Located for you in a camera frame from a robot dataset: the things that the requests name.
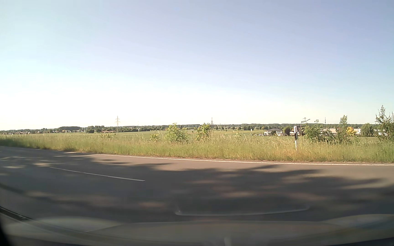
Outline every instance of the windshield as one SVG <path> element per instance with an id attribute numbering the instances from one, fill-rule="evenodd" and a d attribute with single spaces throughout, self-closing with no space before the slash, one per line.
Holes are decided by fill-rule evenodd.
<path id="1" fill-rule="evenodd" d="M 0 222 L 15 245 L 394 238 L 394 2 L 0 0 Z"/>

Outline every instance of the yellow tree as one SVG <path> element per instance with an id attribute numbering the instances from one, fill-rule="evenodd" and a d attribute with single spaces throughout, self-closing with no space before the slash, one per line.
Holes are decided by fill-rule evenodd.
<path id="1" fill-rule="evenodd" d="M 349 136 L 353 136 L 355 134 L 355 130 L 353 127 L 348 126 L 346 132 Z"/>

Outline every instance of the grass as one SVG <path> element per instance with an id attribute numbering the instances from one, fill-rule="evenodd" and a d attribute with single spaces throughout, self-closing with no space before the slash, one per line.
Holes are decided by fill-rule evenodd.
<path id="1" fill-rule="evenodd" d="M 138 156 L 163 156 L 200 159 L 235 159 L 267 161 L 356 161 L 394 163 L 394 143 L 379 142 L 375 137 L 360 137 L 359 143 L 351 145 L 328 145 L 298 141 L 293 137 L 251 136 L 240 131 L 235 137 L 230 131 L 215 131 L 210 140 L 194 140 L 187 144 L 172 144 L 162 140 L 150 142 L 155 132 L 104 134 L 49 133 L 30 135 L 0 135 L 0 145 L 22 148 L 53 149 L 88 153 L 123 154 Z"/>

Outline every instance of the road reflector post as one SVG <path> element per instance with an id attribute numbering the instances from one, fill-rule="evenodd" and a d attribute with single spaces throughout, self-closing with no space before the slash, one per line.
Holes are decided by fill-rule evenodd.
<path id="1" fill-rule="evenodd" d="M 298 138 L 299 128 L 298 126 L 294 126 L 294 146 L 297 150 L 297 138 Z"/>

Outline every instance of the treeline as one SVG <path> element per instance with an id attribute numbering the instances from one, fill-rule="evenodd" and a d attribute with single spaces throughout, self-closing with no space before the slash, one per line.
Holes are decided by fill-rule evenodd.
<path id="1" fill-rule="evenodd" d="M 284 129 L 286 127 L 293 127 L 296 124 L 213 124 L 210 125 L 214 130 L 225 130 L 225 129 L 233 129 L 233 130 L 269 130 L 269 129 Z M 361 128 L 362 124 L 347 124 L 352 128 Z M 195 130 L 200 127 L 201 124 L 188 124 L 188 125 L 177 125 L 179 129 L 184 130 Z M 324 125 L 326 128 L 335 128 L 338 127 L 338 124 L 326 124 Z M 376 129 L 378 124 L 371 124 L 372 129 Z M 63 132 L 103 132 L 103 131 L 118 131 L 118 132 L 138 132 L 138 131 L 163 131 L 168 128 L 168 125 L 152 125 L 152 126 L 61 126 L 58 128 L 42 128 L 42 129 L 19 129 L 19 130 L 8 130 L 8 131 L 0 131 L 0 133 L 19 133 L 19 132 L 30 132 L 30 134 L 34 133 L 63 133 Z"/>

